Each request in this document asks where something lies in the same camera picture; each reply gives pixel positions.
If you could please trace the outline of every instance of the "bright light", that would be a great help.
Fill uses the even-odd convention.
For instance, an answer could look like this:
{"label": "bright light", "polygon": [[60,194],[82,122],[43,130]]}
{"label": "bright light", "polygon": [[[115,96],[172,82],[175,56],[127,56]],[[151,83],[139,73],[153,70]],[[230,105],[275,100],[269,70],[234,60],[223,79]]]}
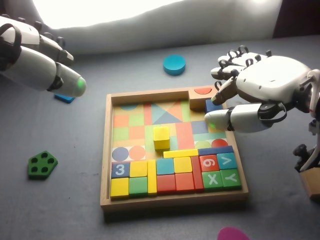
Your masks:
{"label": "bright light", "polygon": [[53,29],[86,27],[131,18],[183,0],[33,0],[40,17]]}

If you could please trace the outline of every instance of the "block with number 3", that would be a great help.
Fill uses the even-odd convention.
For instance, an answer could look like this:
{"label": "block with number 3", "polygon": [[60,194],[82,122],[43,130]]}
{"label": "block with number 3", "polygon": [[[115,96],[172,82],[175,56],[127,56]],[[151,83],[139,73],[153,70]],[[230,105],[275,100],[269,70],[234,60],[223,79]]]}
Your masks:
{"label": "block with number 3", "polygon": [[219,171],[217,155],[200,156],[199,158],[202,172]]}
{"label": "block with number 3", "polygon": [[130,175],[130,162],[112,164],[112,179],[128,178]]}

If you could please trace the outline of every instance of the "blue disc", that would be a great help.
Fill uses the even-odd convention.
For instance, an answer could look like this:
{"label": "blue disc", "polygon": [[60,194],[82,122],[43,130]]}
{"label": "blue disc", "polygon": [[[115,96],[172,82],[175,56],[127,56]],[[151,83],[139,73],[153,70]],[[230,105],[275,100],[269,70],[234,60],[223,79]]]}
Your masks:
{"label": "blue disc", "polygon": [[180,55],[167,56],[163,61],[164,71],[171,76],[178,76],[186,69],[186,61]]}

